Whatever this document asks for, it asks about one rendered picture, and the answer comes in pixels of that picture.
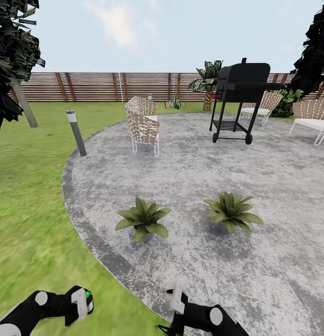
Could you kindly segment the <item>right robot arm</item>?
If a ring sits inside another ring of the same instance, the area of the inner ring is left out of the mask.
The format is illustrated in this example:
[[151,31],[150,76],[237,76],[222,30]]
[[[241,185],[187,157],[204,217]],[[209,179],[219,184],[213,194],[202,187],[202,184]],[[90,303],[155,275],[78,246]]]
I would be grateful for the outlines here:
[[159,329],[169,336],[185,336],[185,326],[211,332],[212,336],[250,336],[246,329],[235,323],[221,305],[214,307],[201,306],[188,302],[188,296],[182,291],[180,280],[174,289],[167,290],[172,294],[170,308],[175,311],[171,327],[158,325]]

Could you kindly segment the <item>insectifuge atomizer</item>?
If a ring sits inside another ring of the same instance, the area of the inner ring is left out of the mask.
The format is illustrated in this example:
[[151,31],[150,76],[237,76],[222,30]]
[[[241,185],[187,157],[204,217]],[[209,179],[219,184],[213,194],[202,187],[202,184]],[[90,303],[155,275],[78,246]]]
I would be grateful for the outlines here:
[[88,303],[88,315],[90,315],[91,313],[93,313],[94,310],[94,302],[93,302],[93,295],[92,294],[88,294],[87,295],[87,303]]

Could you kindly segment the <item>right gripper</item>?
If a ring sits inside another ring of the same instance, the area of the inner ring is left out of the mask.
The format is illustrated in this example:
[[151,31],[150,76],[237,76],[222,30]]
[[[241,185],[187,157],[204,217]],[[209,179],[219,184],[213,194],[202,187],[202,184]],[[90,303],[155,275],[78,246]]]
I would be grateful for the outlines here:
[[[167,290],[166,293],[173,293],[173,290]],[[174,314],[173,322],[171,323],[171,327],[166,327],[162,325],[158,325],[159,329],[164,331],[169,336],[185,336],[184,330],[185,326],[189,326],[192,328],[196,328],[193,317],[193,309],[196,305],[194,303],[188,302],[188,296],[182,292],[181,301],[185,304],[185,311],[184,315],[181,314]]]

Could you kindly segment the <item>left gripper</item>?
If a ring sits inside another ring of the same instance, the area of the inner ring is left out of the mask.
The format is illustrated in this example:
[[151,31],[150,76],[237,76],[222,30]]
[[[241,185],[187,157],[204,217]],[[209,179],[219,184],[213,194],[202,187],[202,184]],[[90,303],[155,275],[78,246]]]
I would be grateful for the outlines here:
[[79,286],[73,286],[66,294],[62,294],[62,305],[55,317],[65,316],[65,326],[69,326],[79,318],[77,304],[71,303],[71,295],[79,290]]

